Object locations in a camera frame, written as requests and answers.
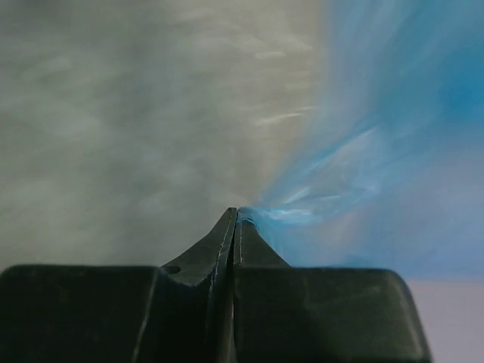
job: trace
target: crumpled plastic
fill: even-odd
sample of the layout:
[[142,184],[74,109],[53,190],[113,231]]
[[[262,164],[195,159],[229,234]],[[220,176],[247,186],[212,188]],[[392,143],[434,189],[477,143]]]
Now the crumpled plastic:
[[484,2],[324,3],[321,112],[244,207],[293,266],[484,277]]

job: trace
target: beige surface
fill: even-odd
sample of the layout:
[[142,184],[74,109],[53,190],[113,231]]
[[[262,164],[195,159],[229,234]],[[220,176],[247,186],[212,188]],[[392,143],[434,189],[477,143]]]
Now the beige surface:
[[310,119],[317,0],[0,0],[0,268],[162,263]]

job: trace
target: blurry gray background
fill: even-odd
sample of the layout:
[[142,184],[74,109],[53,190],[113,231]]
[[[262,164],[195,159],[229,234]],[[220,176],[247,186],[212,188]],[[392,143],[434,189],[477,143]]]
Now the blurry gray background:
[[[0,269],[162,264],[250,204],[318,106],[319,0],[0,0]],[[484,289],[411,284],[438,363]]]

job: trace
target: blue plastic bag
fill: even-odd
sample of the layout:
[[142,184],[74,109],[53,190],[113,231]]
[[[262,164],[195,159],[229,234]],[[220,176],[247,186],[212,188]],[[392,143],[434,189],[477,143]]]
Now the blue plastic bag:
[[243,209],[291,265],[484,277],[484,2],[325,2],[330,77]]

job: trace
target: blue plastic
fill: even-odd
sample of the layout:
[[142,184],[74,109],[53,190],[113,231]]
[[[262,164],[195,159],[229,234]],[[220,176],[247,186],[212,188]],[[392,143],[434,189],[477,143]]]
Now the blue plastic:
[[324,13],[321,115],[243,218],[295,266],[484,277],[484,2]]

